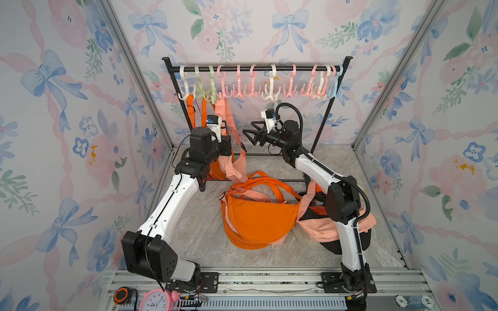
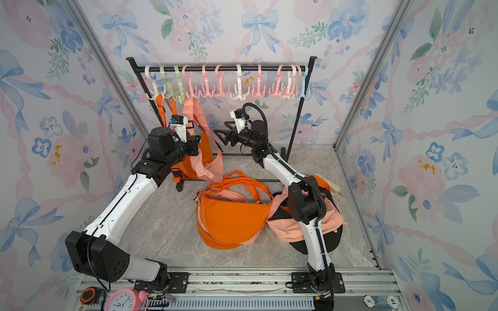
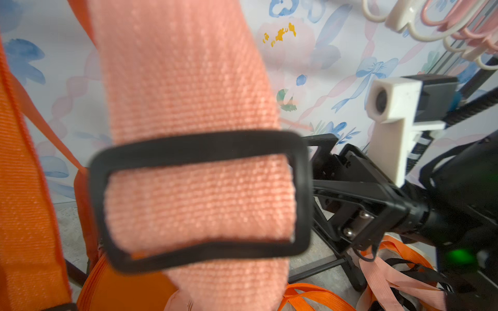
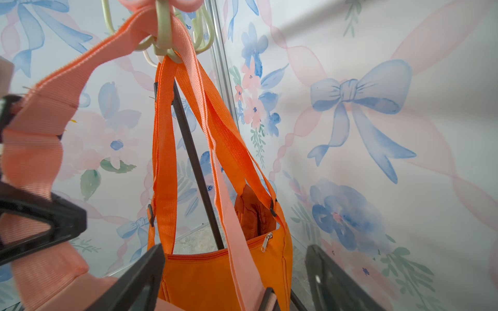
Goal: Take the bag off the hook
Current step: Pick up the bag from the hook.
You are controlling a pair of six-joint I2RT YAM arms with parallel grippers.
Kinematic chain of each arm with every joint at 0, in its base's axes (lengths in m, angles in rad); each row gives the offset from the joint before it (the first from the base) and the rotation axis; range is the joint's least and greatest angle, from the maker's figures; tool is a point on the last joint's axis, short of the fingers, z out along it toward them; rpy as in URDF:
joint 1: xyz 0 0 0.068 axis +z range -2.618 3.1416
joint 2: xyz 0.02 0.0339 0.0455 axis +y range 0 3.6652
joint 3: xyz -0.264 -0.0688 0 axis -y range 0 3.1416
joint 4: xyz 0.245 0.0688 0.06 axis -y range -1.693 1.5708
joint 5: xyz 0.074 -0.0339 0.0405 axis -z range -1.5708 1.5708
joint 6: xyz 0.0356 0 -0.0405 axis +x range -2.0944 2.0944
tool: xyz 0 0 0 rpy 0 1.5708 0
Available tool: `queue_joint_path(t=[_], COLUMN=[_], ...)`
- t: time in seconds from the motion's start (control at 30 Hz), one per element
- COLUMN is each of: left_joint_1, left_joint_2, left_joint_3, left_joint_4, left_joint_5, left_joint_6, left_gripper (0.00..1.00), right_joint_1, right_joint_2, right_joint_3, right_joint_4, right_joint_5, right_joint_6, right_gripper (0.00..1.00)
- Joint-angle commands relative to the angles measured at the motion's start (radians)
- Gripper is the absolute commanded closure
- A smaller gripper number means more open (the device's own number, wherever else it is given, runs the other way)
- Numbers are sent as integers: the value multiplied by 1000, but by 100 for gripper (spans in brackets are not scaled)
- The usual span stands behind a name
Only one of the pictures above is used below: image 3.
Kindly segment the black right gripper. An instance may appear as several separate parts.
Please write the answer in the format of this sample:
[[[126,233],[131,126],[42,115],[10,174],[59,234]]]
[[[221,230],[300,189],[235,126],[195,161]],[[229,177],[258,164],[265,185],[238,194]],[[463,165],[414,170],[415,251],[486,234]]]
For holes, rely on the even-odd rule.
[[[339,154],[333,134],[305,137],[316,148],[311,158],[317,231],[324,233],[338,253],[366,250],[386,232],[409,228],[409,200],[356,146],[347,144]]]

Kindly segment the orange crossbody bag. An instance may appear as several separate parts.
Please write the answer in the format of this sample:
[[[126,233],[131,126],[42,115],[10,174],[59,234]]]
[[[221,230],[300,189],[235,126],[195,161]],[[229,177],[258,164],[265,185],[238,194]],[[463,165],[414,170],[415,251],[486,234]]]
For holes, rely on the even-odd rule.
[[[377,255],[383,259],[388,265],[395,268],[397,271],[407,275],[409,272],[421,273],[421,272],[433,272],[433,265],[419,252],[417,252],[414,248],[407,246],[403,242],[398,239],[386,235],[382,243],[380,244],[380,251],[383,254]],[[361,255],[365,256],[367,260],[366,262],[373,262],[373,254],[370,250],[363,251]],[[434,286],[437,288],[438,281],[421,281],[428,285]],[[399,293],[401,295],[406,294],[404,292],[399,291],[398,289],[391,286],[391,290],[393,294]],[[424,302],[415,298],[422,306],[424,310],[436,310]],[[383,307],[379,304],[375,296],[373,295],[369,286],[367,286],[367,292],[362,295],[360,298],[360,302],[357,304],[357,310],[371,310],[375,304],[378,304],[381,307],[381,310],[384,310]],[[408,310],[409,308],[402,305],[404,310]]]

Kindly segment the pink crossbody bag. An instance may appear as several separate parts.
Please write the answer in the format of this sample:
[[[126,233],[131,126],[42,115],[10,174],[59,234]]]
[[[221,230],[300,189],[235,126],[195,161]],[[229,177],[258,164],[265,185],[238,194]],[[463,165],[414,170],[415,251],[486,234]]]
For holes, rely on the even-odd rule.
[[[368,286],[384,310],[404,310],[391,286],[436,310],[447,310],[445,292],[397,271],[380,257],[373,262],[360,260],[359,264]]]

